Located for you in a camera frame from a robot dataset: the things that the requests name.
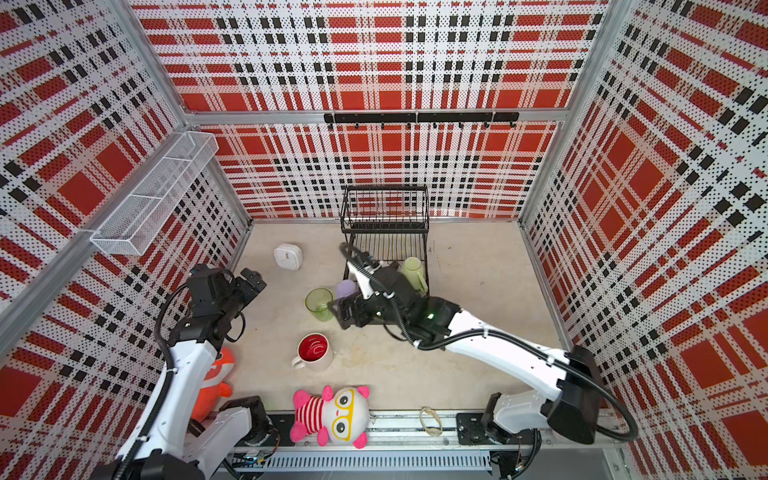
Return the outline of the lilac plastic cup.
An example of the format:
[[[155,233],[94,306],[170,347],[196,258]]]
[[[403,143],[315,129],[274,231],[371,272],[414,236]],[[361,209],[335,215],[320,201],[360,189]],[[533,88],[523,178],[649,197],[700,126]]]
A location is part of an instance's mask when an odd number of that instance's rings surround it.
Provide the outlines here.
[[[337,299],[354,297],[360,293],[358,284],[350,279],[344,279],[338,283],[335,289]]]

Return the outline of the red and white mug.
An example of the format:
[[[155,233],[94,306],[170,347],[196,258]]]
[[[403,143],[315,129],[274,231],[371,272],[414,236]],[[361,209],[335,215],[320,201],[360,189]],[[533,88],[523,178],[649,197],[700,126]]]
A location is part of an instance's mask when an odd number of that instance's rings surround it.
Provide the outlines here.
[[[297,345],[296,357],[291,367],[321,372],[327,370],[334,359],[334,352],[329,339],[322,333],[310,333]]]

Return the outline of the cream mug green handle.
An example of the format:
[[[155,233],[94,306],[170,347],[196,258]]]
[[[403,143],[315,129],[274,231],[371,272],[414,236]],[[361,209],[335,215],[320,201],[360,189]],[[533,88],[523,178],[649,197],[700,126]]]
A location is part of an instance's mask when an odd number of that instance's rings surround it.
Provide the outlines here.
[[[402,264],[401,273],[416,291],[421,294],[428,293],[426,269],[424,263],[419,258],[408,257]]]

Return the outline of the black wire dish rack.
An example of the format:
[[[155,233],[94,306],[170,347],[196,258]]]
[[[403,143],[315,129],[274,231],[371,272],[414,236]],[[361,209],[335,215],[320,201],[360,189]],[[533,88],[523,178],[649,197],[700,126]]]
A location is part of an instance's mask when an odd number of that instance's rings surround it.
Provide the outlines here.
[[[414,257],[424,269],[421,288],[429,285],[427,240],[429,233],[428,189],[420,185],[349,185],[341,209],[345,241],[381,263],[388,287],[395,290],[404,322],[415,325],[428,315],[423,293],[406,291],[406,260]]]

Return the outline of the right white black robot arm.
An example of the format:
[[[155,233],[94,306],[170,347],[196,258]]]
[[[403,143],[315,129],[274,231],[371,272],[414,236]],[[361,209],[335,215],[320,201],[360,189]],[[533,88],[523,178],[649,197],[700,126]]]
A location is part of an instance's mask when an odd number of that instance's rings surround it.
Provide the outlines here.
[[[465,355],[529,386],[525,394],[491,395],[482,424],[494,441],[543,428],[580,444],[597,435],[637,439],[636,420],[606,387],[588,349],[546,347],[498,329],[453,302],[420,293],[393,264],[352,259],[347,269],[359,292],[343,300],[342,325],[379,322],[420,351]]]

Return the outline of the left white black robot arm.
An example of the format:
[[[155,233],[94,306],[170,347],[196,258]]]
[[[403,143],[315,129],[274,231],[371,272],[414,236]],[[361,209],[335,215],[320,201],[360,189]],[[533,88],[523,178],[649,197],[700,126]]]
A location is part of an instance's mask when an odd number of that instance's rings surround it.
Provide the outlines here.
[[[169,300],[189,293],[190,314],[165,338],[154,328],[164,365],[145,410],[114,460],[94,479],[209,479],[241,441],[259,443],[272,425],[260,397],[225,403],[213,423],[185,440],[204,380],[221,353],[233,320],[266,287],[257,271],[195,266]]]

